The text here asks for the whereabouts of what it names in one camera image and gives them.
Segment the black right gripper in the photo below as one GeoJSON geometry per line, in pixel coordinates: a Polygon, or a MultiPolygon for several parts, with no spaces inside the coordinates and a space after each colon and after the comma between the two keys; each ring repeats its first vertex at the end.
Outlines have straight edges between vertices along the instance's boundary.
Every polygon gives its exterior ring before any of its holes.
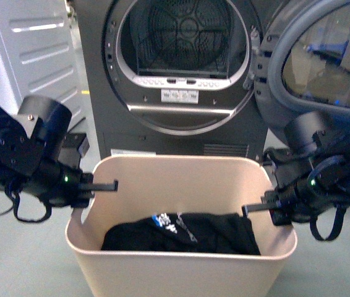
{"type": "Polygon", "coordinates": [[[308,206],[311,193],[306,179],[295,181],[281,189],[277,186],[264,193],[262,204],[243,205],[242,216],[248,217],[252,212],[269,210],[274,225],[309,223],[312,218],[312,208],[308,206]]]}

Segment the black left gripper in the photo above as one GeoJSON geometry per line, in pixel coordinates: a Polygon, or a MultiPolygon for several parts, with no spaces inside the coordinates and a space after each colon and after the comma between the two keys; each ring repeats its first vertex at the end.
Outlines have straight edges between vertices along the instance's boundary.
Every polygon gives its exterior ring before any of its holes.
{"type": "Polygon", "coordinates": [[[93,191],[117,191],[119,182],[93,184],[93,175],[62,163],[44,162],[38,168],[38,184],[43,190],[38,198],[51,207],[85,208],[93,191]]]}

